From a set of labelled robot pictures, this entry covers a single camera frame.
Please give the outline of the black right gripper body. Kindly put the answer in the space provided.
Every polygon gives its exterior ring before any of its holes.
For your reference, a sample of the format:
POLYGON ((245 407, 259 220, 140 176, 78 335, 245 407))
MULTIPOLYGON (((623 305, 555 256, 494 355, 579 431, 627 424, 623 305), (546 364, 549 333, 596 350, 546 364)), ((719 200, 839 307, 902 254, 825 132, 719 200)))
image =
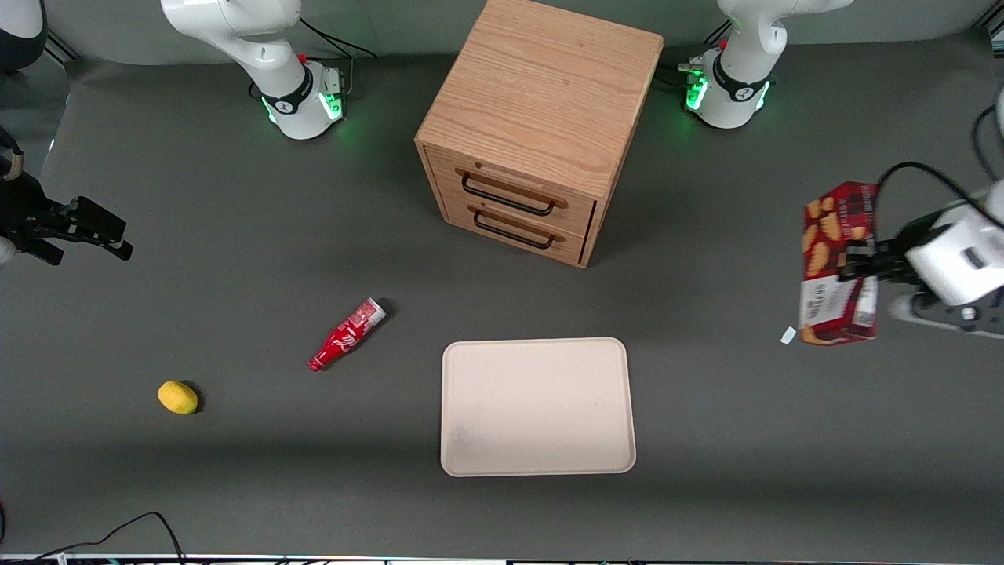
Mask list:
POLYGON ((27 253, 27 239, 62 239, 71 241, 68 223, 57 213, 61 205, 48 198, 39 181, 21 174, 12 181, 1 181, 1 229, 18 253, 27 253))

